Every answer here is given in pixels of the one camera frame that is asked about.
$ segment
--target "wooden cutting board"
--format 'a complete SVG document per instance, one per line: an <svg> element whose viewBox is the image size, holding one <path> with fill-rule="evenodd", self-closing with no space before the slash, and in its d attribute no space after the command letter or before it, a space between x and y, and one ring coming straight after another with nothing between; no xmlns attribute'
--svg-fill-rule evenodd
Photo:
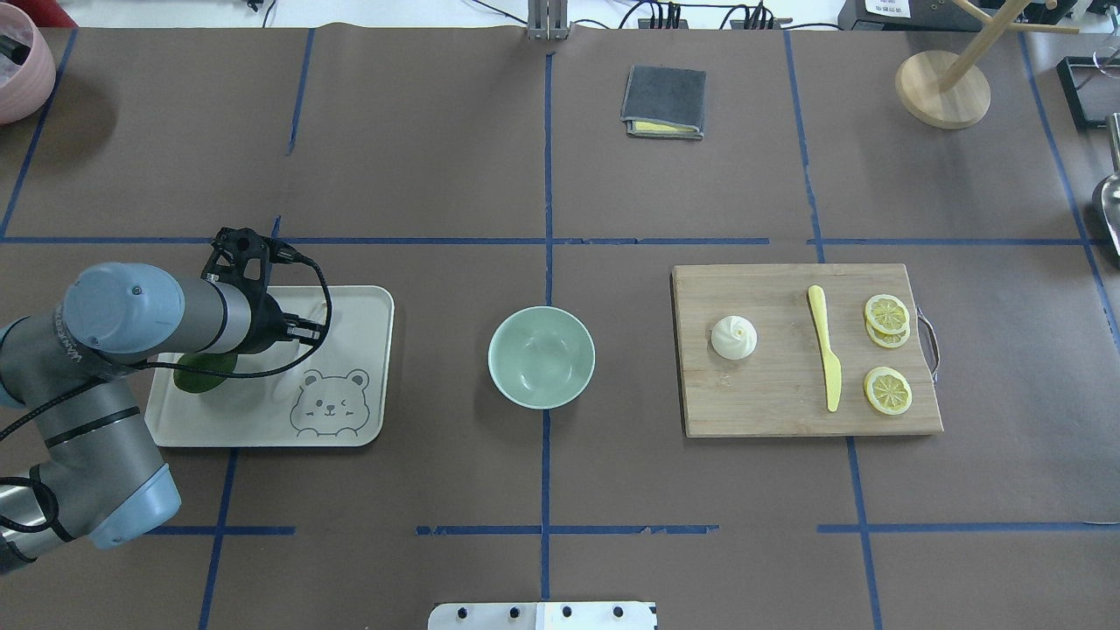
<svg viewBox="0 0 1120 630"><path fill-rule="evenodd" d="M933 379L918 340L914 294L905 265L700 265L673 268L673 311L684 427L689 437L927 435L942 433ZM824 370L806 291L820 285L828 302L832 351L843 380L836 413L825 409ZM902 299L911 337L897 349L876 345L864 305L876 294ZM709 343L728 315L758 331L750 356L729 361ZM914 393L898 416L876 411L864 377L887 365Z"/></svg>

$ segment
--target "black cable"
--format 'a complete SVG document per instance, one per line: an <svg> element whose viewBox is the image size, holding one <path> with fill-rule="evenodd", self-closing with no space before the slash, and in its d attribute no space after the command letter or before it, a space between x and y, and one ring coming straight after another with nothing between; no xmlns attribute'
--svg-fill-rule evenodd
<svg viewBox="0 0 1120 630"><path fill-rule="evenodd" d="M610 30L609 26L607 26L607 25L605 25L605 24L603 24L603 22L600 22L598 20L587 20L587 19L584 19L584 20L576 20L576 21L573 21L571 24L597 24L597 25L601 26L603 28L605 28L607 30Z"/></svg>
<svg viewBox="0 0 1120 630"><path fill-rule="evenodd" d="M44 402L43 405L39 405L35 409L31 409L27 414L24 414L24 416L21 418L19 418L15 423L8 425L3 430L0 430L0 442L2 442L6 437L8 437L9 435L11 435L13 432L16 432L16 429L18 429L19 427L26 425L27 423L34 420L36 417L43 415L43 413L46 411L47 409L50 409L52 407L55 407L55 406L60 405L63 402L66 402L71 398L74 398L76 396L81 396L81 395L85 393L86 391L90 391L91 389L97 387L99 385L103 385L104 382L105 381L103 381L101 379L90 379L88 381L86 381L86 382L84 382L84 383L75 387L74 389L71 389L69 391L65 391L65 392L63 392L63 393L60 393L60 395L52 398L50 400L47 400L46 402Z"/></svg>
<svg viewBox="0 0 1120 630"><path fill-rule="evenodd" d="M774 28L774 11L766 8L766 3L760 1L750 15L750 24L743 25L747 30L768 30Z"/></svg>
<svg viewBox="0 0 1120 630"><path fill-rule="evenodd" d="M727 15L724 16L724 21L719 22L719 28L717 30L724 30L724 27L727 26L727 21L731 19L731 13L738 9L743 9L743 21L746 22L746 20L750 17L750 7L747 7L746 4L736 4L728 9Z"/></svg>
<svg viewBox="0 0 1120 630"><path fill-rule="evenodd" d="M805 24L795 24L795 25L790 25L790 26L783 26L783 27L780 27L780 28L782 30L792 30L794 28L802 28L802 27L806 27L806 26L831 26L832 28L834 28L837 30L843 30L842 26L840 26L838 24L832 24L832 22L805 22Z"/></svg>
<svg viewBox="0 0 1120 630"><path fill-rule="evenodd" d="M636 11L637 8L641 7L642 4L650 4L650 26L652 27L653 15L654 15L653 7L657 7L657 11L661 11L661 2L657 2L656 0L640 0L637 4L634 4L633 7L629 8L628 11L626 11L626 15L623 16L623 21L618 22L618 28L623 28L624 26L626 26L626 20L628 20L629 17L634 15L634 11Z"/></svg>
<svg viewBox="0 0 1120 630"><path fill-rule="evenodd" d="M482 4L483 7L486 7L487 9L494 11L495 13L502 13L503 16L505 16L505 17L512 19L512 20L517 20L519 22L521 22L521 24L523 24L525 26L529 26L528 21L519 18L517 16L514 16L513 13L507 13L507 12L503 11L502 9L498 9L497 7L491 7L486 2L483 2L482 0L469 0L469 1L474 2L475 4Z"/></svg>
<svg viewBox="0 0 1120 630"><path fill-rule="evenodd" d="M734 9L738 4L678 4L678 7L688 7L690 9Z"/></svg>
<svg viewBox="0 0 1120 630"><path fill-rule="evenodd" d="M66 391L64 393L56 396L55 398L52 398L50 400L44 402L43 405L39 405L35 409L31 409L27 414L24 414L24 417L19 418L15 423L4 427L3 430L0 430L0 442L3 442L4 438L7 438L9 435L19 429L19 427L34 420L36 417L40 416L47 409L50 409L56 405L60 405L69 400L71 398L81 396L86 391L90 391L91 389L97 387L99 385L104 385L104 383L105 381L101 379L91 379L75 387L74 389L71 389L69 391ZM2 515L0 515L0 525L7 527L12 531L19 531L21 534L38 534L39 531L46 531L53 528L55 525L57 525L58 498L55 495L54 490L52 490L50 487L48 487L46 483L43 483L37 479L28 479L25 476L4 476L0 478L0 485L30 488L31 491L35 493L36 501L38 501L39 498L41 497L47 502L46 507L41 508L44 521L40 522L39 525L26 525L22 522L16 522Z"/></svg>
<svg viewBox="0 0 1120 630"><path fill-rule="evenodd" d="M676 3L670 1L669 9L665 11L665 22L661 25L661 28L676 28L676 11L679 11Z"/></svg>
<svg viewBox="0 0 1120 630"><path fill-rule="evenodd" d="M150 368L167 368L168 370L178 370L180 372L190 372L190 373L194 373L194 374L205 374L205 376L208 376L208 377L218 377L218 378L224 378L224 379L260 379L260 378L264 378L264 377L273 377L276 374L279 374L279 373L288 371L288 370L295 368L296 365L299 365L300 363L302 363L304 361L306 361L308 358L310 358L311 354L315 354L315 352L317 350L319 350L320 348L323 348L324 342L326 342L326 340L327 340L327 333L330 331L330 319L332 319L332 314L334 313L334 305L333 305L333 303L330 300L330 289L329 289L329 287L327 287L327 279L323 275L323 269L319 268L318 263L316 263L314 260L311 260L310 258L307 258L306 256L302 256L302 254L298 254L298 258L296 259L296 261L297 262L301 262L304 265L307 265L308 267L310 267L311 269L315 270L315 275L319 279L319 286L323 288L324 300L327 303L327 315L326 315L326 321L323 324L323 333L319 335L319 339L316 341L316 343L311 345L310 350L308 350L304 354L297 356L295 360L292 360L288 364L286 364L283 367L280 367L280 368L274 368L272 370L267 370L264 372L220 372L217 370L207 370L205 368L195 368L195 367L190 367L190 365L180 365L178 363L165 363L165 362L160 362L160 361L144 361L144 362L141 362L141 363L136 363L136 364L133 364L131 367L134 368L134 369L137 369L137 370L147 370L147 369L150 369ZM26 425L27 423L31 421L36 417L38 417L41 414L44 414L46 410L48 410L48 409L50 409L53 407L56 407L56 406L58 406L58 405L60 405L60 404L69 400L71 398L74 398L76 396L81 396L82 393L85 393L86 391L90 391L91 389L97 387L99 385L103 385L105 382L108 382L108 381L104 381L104 380L101 380L101 379L96 379L96 378L95 379L91 379L91 380L86 381L85 383L80 385L80 386L75 387L74 389L71 389L69 391L66 391L64 393L60 393L60 395L56 396L55 398L52 398L50 400L44 402L43 405L39 405L38 407L36 407L35 409L32 409L31 411L28 411L27 414L25 414L18 420L16 420L12 424L8 425L3 430L0 430L0 442L2 442L6 437L8 437L9 435L11 435L15 430L17 430L18 428L20 428L21 426Z"/></svg>
<svg viewBox="0 0 1120 630"><path fill-rule="evenodd" d="M319 268L318 263L316 263L314 260L302 254L298 254L296 261L302 262L304 265L307 265L308 267L315 270L315 275L319 279L319 287L323 288L323 298L327 303L327 316L326 316L326 322L324 322L323 324L323 334L320 334L316 343L311 345L311 350L308 350L304 354L297 356L287 365L280 368L273 368L264 372L220 372L217 370L207 370L206 368L195 368L192 365L180 365L179 363L166 363L162 361L144 361L142 363L137 363L132 365L132 368L136 368L137 370L147 370L149 368L167 368L168 370L178 370L180 372L189 372L192 374L205 374L207 377L218 377L224 379L261 379L264 377L273 377L276 374L287 372L288 370L295 368L296 365L299 365L304 361L307 361L307 359L310 358L312 354L315 354L315 352L318 351L320 348L323 348L324 342L327 341L327 332L330 330L330 317L332 313L334 312L334 307L330 302L330 289L327 287L327 279L323 275L323 269Z"/></svg>
<svg viewBox="0 0 1120 630"><path fill-rule="evenodd" d="M0 515L0 525L21 534L38 534L39 531L53 528L58 522L58 497L55 495L55 491L47 487L46 483L26 476L0 476L0 485L29 488L35 493L36 502L38 502L40 497L47 502L45 507L40 506L44 521L39 525L17 522L2 515Z"/></svg>
<svg viewBox="0 0 1120 630"><path fill-rule="evenodd" d="M277 0L272 0L272 3L269 4L269 8L264 9L264 19L261 20L261 28L269 26L269 13L272 12L272 9L276 8L276 6L277 6Z"/></svg>

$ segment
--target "green object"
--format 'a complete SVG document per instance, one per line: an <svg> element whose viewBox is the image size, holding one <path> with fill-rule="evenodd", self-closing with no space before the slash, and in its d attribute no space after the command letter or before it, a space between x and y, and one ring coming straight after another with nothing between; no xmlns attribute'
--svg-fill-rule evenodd
<svg viewBox="0 0 1120 630"><path fill-rule="evenodd" d="M232 372L234 368L237 367L237 355L236 354L184 354L176 361L178 365L187 365L188 368L202 368L204 370L214 370L215 372ZM175 371L175 387L186 391L187 393L202 393L204 391L209 391L215 387L222 385L225 377L212 377L209 374L195 374L192 372L184 372L181 370Z"/></svg>
<svg viewBox="0 0 1120 630"><path fill-rule="evenodd" d="M552 409L570 402L591 380L595 343L575 315L533 306L502 322L487 363L506 398L530 409Z"/></svg>

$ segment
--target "folded cloth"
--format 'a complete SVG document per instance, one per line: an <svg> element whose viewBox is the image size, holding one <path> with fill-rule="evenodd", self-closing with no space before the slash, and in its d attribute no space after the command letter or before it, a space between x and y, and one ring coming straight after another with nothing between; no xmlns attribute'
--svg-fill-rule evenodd
<svg viewBox="0 0 1120 630"><path fill-rule="evenodd" d="M704 82L697 70L634 66L626 82L622 120L631 136L703 138Z"/></svg>

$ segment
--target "white dumpling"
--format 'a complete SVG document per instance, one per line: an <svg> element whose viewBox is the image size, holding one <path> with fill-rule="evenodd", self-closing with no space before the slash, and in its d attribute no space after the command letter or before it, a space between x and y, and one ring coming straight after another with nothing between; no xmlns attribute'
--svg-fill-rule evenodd
<svg viewBox="0 0 1120 630"><path fill-rule="evenodd" d="M711 346L724 359L738 361L748 356L758 345L758 332L745 317L729 315L711 330Z"/></svg>

